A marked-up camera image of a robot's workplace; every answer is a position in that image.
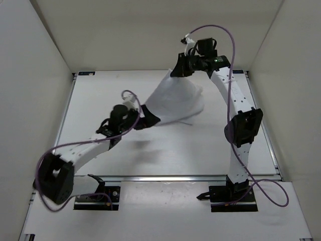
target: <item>white fabric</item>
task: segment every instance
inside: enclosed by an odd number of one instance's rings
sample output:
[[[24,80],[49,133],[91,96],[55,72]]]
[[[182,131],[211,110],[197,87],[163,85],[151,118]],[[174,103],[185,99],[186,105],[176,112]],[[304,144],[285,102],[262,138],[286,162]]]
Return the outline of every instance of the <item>white fabric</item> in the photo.
[[[193,118],[204,109],[202,87],[187,78],[171,77],[169,70],[164,79],[147,99],[148,110],[160,118],[158,125],[180,121],[189,125]]]

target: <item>white table surface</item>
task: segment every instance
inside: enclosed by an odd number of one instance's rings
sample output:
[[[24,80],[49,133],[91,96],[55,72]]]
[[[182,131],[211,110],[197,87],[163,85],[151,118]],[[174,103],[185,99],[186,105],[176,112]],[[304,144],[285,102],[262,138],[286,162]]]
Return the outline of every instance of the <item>white table surface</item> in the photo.
[[[207,182],[122,182],[119,211],[73,210],[74,202],[58,213],[47,211],[38,195],[25,233],[34,241],[299,241],[310,238],[292,183],[281,184],[290,203],[280,208],[255,187],[258,212],[211,213],[209,201],[196,196]],[[262,187],[276,202],[285,203],[281,189]]]
[[[122,103],[120,93],[124,89],[134,91],[144,103],[166,73],[98,71],[93,76],[78,76],[59,144],[89,138],[109,117],[113,106]],[[235,78],[253,102],[245,75],[235,74]],[[230,163],[230,145],[223,132],[226,104],[206,73],[195,73],[189,80],[203,87],[205,98],[205,109],[193,126],[176,123],[132,131],[77,174],[226,175]],[[253,174],[276,173],[262,128],[250,150],[248,166]]]

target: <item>purple cable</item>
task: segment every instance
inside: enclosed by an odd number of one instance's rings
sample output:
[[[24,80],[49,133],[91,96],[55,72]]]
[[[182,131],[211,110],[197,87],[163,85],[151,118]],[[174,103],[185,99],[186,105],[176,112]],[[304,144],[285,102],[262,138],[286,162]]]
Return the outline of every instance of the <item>purple cable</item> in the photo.
[[[202,28],[205,28],[205,27],[216,27],[216,28],[219,28],[219,29],[223,29],[231,38],[231,41],[232,41],[232,45],[233,45],[233,53],[232,53],[232,60],[231,60],[231,67],[230,67],[230,71],[229,71],[229,86],[228,86],[228,97],[227,97],[227,125],[228,125],[228,129],[229,129],[229,139],[232,139],[233,137],[233,134],[232,134],[232,128],[230,127],[230,110],[231,110],[231,89],[232,89],[232,81],[231,81],[231,78],[232,78],[232,71],[233,71],[233,65],[234,65],[234,59],[235,59],[235,41],[234,41],[234,38],[232,36],[232,34],[230,33],[230,31],[228,31],[226,28],[222,27],[222,26],[219,26],[219,25],[214,25],[214,24],[208,24],[208,25],[203,25],[203,26],[200,26],[194,30],[192,30],[189,34],[192,34],[194,33],[195,31],[199,30],[199,29],[202,29]],[[277,183],[276,181],[273,181],[273,180],[269,180],[269,179],[260,179],[260,180],[256,180],[254,178],[254,176],[252,175],[252,173],[248,170],[248,168],[244,165],[244,163],[242,162],[242,160],[239,158],[239,156],[237,155],[236,153],[236,150],[235,150],[235,147],[234,147],[234,144],[231,143],[231,147],[232,147],[232,150],[233,150],[233,153],[235,155],[235,157],[237,158],[237,160],[239,161],[239,163],[242,165],[242,167],[245,169],[245,171],[248,173],[248,175],[251,177],[251,179],[253,180],[253,184],[249,187],[249,189],[243,194],[243,196],[241,198],[239,198],[238,200],[236,201],[231,201],[231,202],[225,202],[225,203],[217,203],[217,204],[213,204],[213,206],[220,206],[220,205],[229,205],[229,204],[234,204],[234,203],[237,203],[238,201],[240,201],[242,198],[244,198],[247,193],[253,188],[254,185],[257,185],[258,188],[262,191],[262,193],[266,196],[266,198],[268,200],[270,200],[273,204],[275,204],[276,206],[278,207],[286,207],[288,206],[289,204],[289,196],[286,192],[286,190],[279,184]],[[278,185],[282,191],[284,192],[285,196],[286,196],[286,203],[285,204],[279,204],[277,202],[275,202],[265,191],[264,189],[261,187],[261,185],[259,185],[258,183],[259,182],[262,182],[262,181],[267,181],[267,182],[272,182],[276,185]]]
[[[114,137],[110,137],[110,138],[103,138],[103,139],[98,139],[98,140],[93,140],[93,141],[84,141],[84,142],[71,142],[71,143],[65,143],[65,144],[61,144],[61,145],[57,145],[55,147],[52,147],[50,149],[48,149],[42,156],[41,158],[39,159],[37,165],[36,165],[36,174],[35,174],[35,184],[36,184],[36,189],[39,193],[39,196],[40,196],[40,199],[41,201],[43,202],[44,206],[51,212],[59,212],[60,210],[62,210],[67,204],[68,202],[74,197],[70,197],[69,199],[67,199],[67,201],[61,206],[59,207],[58,209],[52,209],[48,203],[46,202],[45,198],[44,198],[44,194],[43,192],[41,191],[41,188],[40,188],[40,182],[39,182],[39,168],[41,166],[41,163],[44,159],[44,157],[52,152],[53,150],[56,150],[58,148],[61,148],[61,147],[67,147],[67,146],[74,146],[74,145],[85,145],[85,144],[90,144],[90,143],[100,143],[100,142],[105,142],[105,141],[109,141],[109,140],[112,140],[112,139],[116,139],[116,138],[119,138],[119,137],[122,137],[126,134],[128,134],[138,123],[139,121],[139,117],[140,117],[140,114],[141,114],[141,107],[140,107],[140,101],[139,99],[137,98],[137,95],[132,92],[131,90],[124,90],[122,93],[121,93],[121,97],[124,97],[124,94],[128,92],[130,94],[132,94],[133,96],[135,96],[136,100],[137,100],[137,103],[138,103],[138,106],[139,106],[139,109],[138,109],[138,116],[137,116],[137,119],[136,121],[134,122],[134,124],[126,131],[124,131],[123,133],[121,133],[120,135],[117,135],[117,136],[114,136]],[[111,199],[110,197],[106,194],[106,193],[88,193],[88,194],[82,194],[81,196],[96,196],[96,195],[104,195],[107,197],[108,199],[108,202],[110,203],[111,205],[111,210],[112,210],[112,202],[111,202]]]

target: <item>purple wire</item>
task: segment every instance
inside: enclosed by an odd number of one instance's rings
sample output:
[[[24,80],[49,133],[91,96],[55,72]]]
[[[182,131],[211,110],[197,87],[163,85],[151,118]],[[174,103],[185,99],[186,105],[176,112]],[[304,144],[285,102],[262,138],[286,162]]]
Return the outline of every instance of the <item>purple wire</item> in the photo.
[[[109,141],[109,140],[112,140],[112,139],[116,139],[116,138],[119,138],[119,137],[122,137],[126,134],[128,134],[138,123],[139,121],[139,117],[140,117],[140,114],[141,114],[141,107],[140,107],[140,101],[139,99],[137,98],[137,95],[132,92],[131,90],[124,90],[122,93],[121,93],[121,97],[124,97],[124,94],[128,92],[132,95],[135,96],[136,100],[137,100],[137,103],[138,103],[138,106],[139,106],[139,109],[138,109],[138,116],[137,116],[137,119],[136,121],[134,122],[134,124],[126,131],[124,131],[123,133],[121,133],[120,135],[117,135],[117,136],[114,136],[114,137],[110,137],[110,138],[103,138],[103,139],[98,139],[98,140],[92,140],[92,141],[83,141],[83,142],[71,142],[71,143],[65,143],[65,144],[61,144],[61,145],[57,145],[55,147],[52,147],[50,149],[48,149],[42,156],[41,158],[39,159],[39,161],[37,162],[37,165],[36,165],[36,174],[35,174],[35,184],[36,184],[36,189],[39,193],[39,197],[41,199],[41,201],[43,202],[44,206],[51,212],[59,212],[60,210],[62,210],[67,204],[68,202],[74,197],[70,197],[69,199],[67,199],[67,201],[61,206],[59,207],[58,209],[52,209],[48,203],[46,202],[45,198],[44,198],[44,194],[40,188],[40,182],[39,182],[39,168],[41,166],[41,163],[44,159],[44,157],[48,154],[48,153],[51,153],[53,150],[56,150],[58,148],[61,148],[61,147],[67,147],[67,146],[74,146],[74,145],[85,145],[85,144],[90,144],[90,143],[100,143],[100,142],[105,142],[105,141]],[[81,196],[94,196],[94,195],[104,195],[108,198],[108,202],[110,203],[111,205],[111,210],[112,210],[112,203],[111,203],[111,199],[110,197],[105,194],[105,193],[88,193],[88,194],[83,194]]]
[[[234,41],[234,38],[232,36],[232,34],[230,33],[230,31],[228,31],[226,28],[222,27],[222,26],[219,26],[219,25],[214,25],[214,24],[208,24],[208,25],[203,25],[203,26],[200,26],[194,30],[192,30],[189,34],[192,34],[194,33],[195,31],[199,30],[199,29],[202,29],[202,28],[205,28],[205,27],[216,27],[216,28],[219,28],[219,29],[223,29],[229,36],[230,36],[230,39],[232,41],[232,46],[233,46],[233,53],[232,53],[232,60],[231,60],[231,67],[230,67],[230,71],[229,71],[229,86],[228,86],[228,97],[227,97],[227,125],[228,125],[228,129],[229,129],[229,139],[231,140],[232,137],[233,137],[233,134],[232,134],[232,128],[230,126],[230,111],[231,111],[231,89],[232,89],[232,81],[231,81],[231,78],[232,78],[232,71],[233,71],[233,65],[234,65],[234,59],[235,59],[235,41]],[[236,203],[238,201],[240,201],[242,198],[244,198],[247,193],[253,188],[254,185],[257,185],[258,188],[262,191],[262,193],[266,196],[266,198],[268,200],[270,200],[273,204],[275,204],[276,206],[278,207],[286,207],[288,206],[289,204],[289,196],[286,192],[286,190],[279,184],[277,183],[276,181],[273,181],[273,180],[269,180],[269,179],[260,179],[260,180],[256,180],[254,178],[254,176],[252,175],[252,173],[248,170],[248,168],[244,165],[244,163],[242,162],[242,160],[239,158],[239,156],[237,155],[236,153],[236,150],[235,150],[235,147],[234,147],[234,144],[231,143],[231,147],[232,147],[232,150],[233,150],[233,153],[235,155],[235,157],[237,158],[237,160],[239,161],[239,163],[242,165],[242,167],[245,169],[245,171],[248,173],[248,175],[251,177],[251,179],[253,180],[253,184],[249,187],[249,189],[243,194],[243,196],[241,198],[239,198],[238,200],[236,201],[231,201],[231,202],[225,202],[225,203],[217,203],[217,204],[213,204],[213,206],[219,206],[219,205],[229,205],[229,204],[233,204],[233,203]],[[261,185],[259,185],[258,183],[261,182],[261,181],[267,181],[267,182],[272,182],[276,185],[278,185],[282,191],[284,192],[285,196],[286,196],[286,203],[285,204],[279,204],[277,202],[275,202],[265,191],[264,189],[261,187]]]

